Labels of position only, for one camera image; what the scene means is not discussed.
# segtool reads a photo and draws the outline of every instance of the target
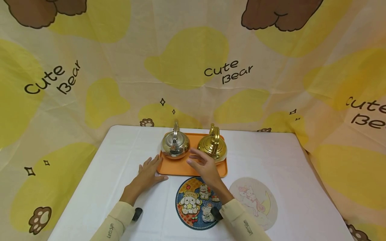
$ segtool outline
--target hand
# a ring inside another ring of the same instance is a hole
[[[135,201],[141,193],[154,186],[154,184],[169,179],[167,176],[163,175],[158,177],[155,176],[162,159],[162,157],[159,158],[159,155],[156,155],[153,160],[149,157],[143,165],[139,165],[138,175],[125,187],[119,201],[127,202],[131,206],[134,206]]]
[[[215,191],[221,203],[224,205],[234,199],[233,195],[221,180],[215,160],[197,149],[190,149],[190,152],[193,155],[190,155],[189,158],[197,159],[198,162],[191,159],[188,159],[186,162],[200,174],[205,184]]]

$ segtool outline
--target blue round placemat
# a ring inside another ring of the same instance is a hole
[[[206,230],[217,224],[210,213],[213,207],[221,209],[217,195],[201,177],[191,177],[179,187],[176,195],[176,211],[181,221],[191,229]]]

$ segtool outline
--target kettle handle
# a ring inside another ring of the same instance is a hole
[[[212,155],[215,155],[217,153],[217,148],[220,142],[220,128],[215,127],[215,124],[213,123],[210,124],[210,135],[215,137],[214,141],[212,142]]]
[[[176,143],[177,143],[177,133],[179,132],[179,126],[178,126],[178,120],[176,119],[174,121],[174,128],[173,128],[173,143],[171,144],[171,149],[176,149]]]

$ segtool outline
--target yellow fabric backdrop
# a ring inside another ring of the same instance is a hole
[[[379,0],[0,1],[0,237],[47,240],[113,125],[296,133],[386,240]]]

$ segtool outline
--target sleeve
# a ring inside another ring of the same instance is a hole
[[[134,214],[133,206],[126,202],[118,202],[95,232],[91,241],[119,241]]]
[[[230,224],[238,241],[271,241],[263,228],[248,214],[242,204],[232,199],[220,210],[223,218]]]

